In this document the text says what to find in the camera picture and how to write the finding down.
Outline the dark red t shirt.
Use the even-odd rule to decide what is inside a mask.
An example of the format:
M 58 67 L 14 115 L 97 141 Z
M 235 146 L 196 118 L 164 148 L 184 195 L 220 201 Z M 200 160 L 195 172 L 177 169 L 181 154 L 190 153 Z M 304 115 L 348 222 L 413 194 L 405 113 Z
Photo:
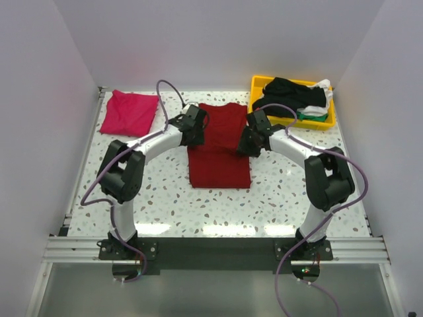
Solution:
M 249 157 L 237 147 L 246 126 L 247 107 L 228 103 L 212 106 L 201 103 L 209 117 L 204 144 L 187 148 L 189 180 L 193 188 L 249 189 Z

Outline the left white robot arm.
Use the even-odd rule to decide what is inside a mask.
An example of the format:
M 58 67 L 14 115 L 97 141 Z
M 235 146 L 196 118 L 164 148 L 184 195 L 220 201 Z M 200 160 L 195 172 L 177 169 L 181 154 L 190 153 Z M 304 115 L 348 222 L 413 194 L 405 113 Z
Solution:
M 190 105 L 169 120 L 164 130 L 124 143 L 109 144 L 98 172 L 99 185 L 110 204 L 108 238 L 97 242 L 100 260 L 141 260 L 134 221 L 134 199 L 142 185 L 144 168 L 159 155 L 179 146 L 204 144 L 208 113 Z

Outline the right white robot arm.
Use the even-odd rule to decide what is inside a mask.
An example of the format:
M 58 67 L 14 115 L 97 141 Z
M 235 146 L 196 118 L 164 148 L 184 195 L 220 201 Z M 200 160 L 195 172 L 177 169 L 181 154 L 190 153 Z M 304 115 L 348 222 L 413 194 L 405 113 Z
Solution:
M 287 157 L 304 170 L 309 209 L 296 230 L 294 245 L 286 252 L 288 258 L 308 260 L 324 245 L 335 209 L 355 192 L 348 161 L 342 149 L 315 147 L 287 127 L 272 125 L 264 111 L 257 110 L 247 114 L 237 152 L 259 157 L 263 149 Z

